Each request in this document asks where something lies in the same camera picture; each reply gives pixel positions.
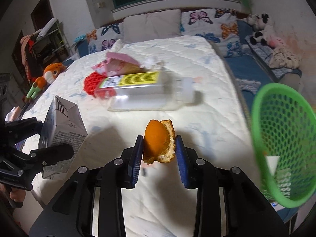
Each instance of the yellow label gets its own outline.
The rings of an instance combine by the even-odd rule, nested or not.
[[[133,86],[143,84],[155,84],[158,81],[159,72],[146,72],[124,75],[118,86]]]

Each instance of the finger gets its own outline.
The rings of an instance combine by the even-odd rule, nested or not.
[[[10,198],[16,202],[23,202],[25,199],[26,192],[24,190],[15,189],[10,192]]]
[[[5,186],[3,184],[0,183],[0,191],[5,191]]]

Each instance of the light switch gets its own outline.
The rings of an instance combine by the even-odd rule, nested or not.
[[[101,7],[105,7],[105,2],[99,2],[98,3],[98,8],[101,8]]]

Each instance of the white pillow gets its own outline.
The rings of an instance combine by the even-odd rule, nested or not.
[[[183,12],[181,35],[200,36],[214,42],[224,57],[241,55],[236,12],[233,9]]]
[[[181,10],[129,16],[124,19],[124,42],[142,42],[181,36]]]

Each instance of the green basket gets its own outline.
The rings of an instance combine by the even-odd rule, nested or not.
[[[287,208],[306,202],[316,190],[316,116],[291,87],[272,83],[252,107],[252,141],[261,172],[261,191]],[[264,155],[279,156],[274,176]]]

